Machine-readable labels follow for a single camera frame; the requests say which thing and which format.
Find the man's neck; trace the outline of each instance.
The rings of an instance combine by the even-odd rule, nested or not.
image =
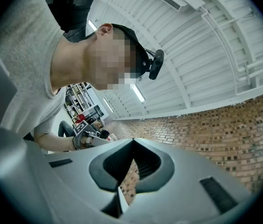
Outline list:
[[[60,39],[51,62],[50,81],[52,92],[56,94],[58,90],[70,84],[87,82],[87,74],[84,69],[85,50],[88,46],[87,40],[72,43],[62,36]]]

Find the person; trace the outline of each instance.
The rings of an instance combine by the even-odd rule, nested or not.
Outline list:
[[[95,130],[100,132],[100,138],[101,139],[106,139],[108,138],[108,136],[110,135],[110,133],[107,130],[101,130],[98,127],[102,127],[102,124],[99,124],[101,122],[99,121],[94,121],[90,126],[92,128],[95,127]],[[59,137],[74,137],[76,134],[74,132],[74,128],[72,126],[70,126],[66,121],[61,121],[59,124],[59,129],[58,129],[58,136]]]
[[[58,137],[51,129],[65,101],[65,87],[81,82],[112,88],[126,74],[142,75],[148,55],[133,30],[102,24],[71,43],[45,0],[14,0],[0,20],[0,59],[17,88],[1,127],[21,137],[32,133],[48,151],[74,151],[81,137]]]

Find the man's ear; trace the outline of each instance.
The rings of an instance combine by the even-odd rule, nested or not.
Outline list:
[[[113,32],[113,26],[110,23],[105,23],[101,25],[95,32],[97,36],[104,36],[105,34]]]

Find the light fixture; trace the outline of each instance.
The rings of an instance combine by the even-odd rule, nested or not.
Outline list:
[[[139,98],[139,100],[141,102],[144,102],[145,99],[144,97],[142,96],[141,92],[138,90],[137,86],[135,84],[131,84],[131,87],[133,89],[133,91],[136,93],[137,97]]]
[[[107,104],[108,108],[112,111],[112,113],[114,113],[114,111],[111,109],[111,107],[109,106],[109,104],[108,104],[108,102],[105,100],[105,98],[104,98],[104,101],[105,101],[105,103]]]
[[[97,29],[90,20],[88,20],[88,24],[92,27],[94,31]]]

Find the white ceiling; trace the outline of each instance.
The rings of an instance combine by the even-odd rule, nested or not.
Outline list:
[[[187,5],[177,12],[162,0],[94,0],[88,19],[97,27],[125,25],[143,47],[165,52],[157,79],[146,75],[136,82],[143,103],[133,90],[97,92],[114,110],[114,119],[182,115],[263,94],[263,63],[248,69],[249,79],[245,68],[263,59],[261,14],[249,0],[203,1],[205,10]],[[207,10],[205,17],[219,26],[214,31],[201,17]]]

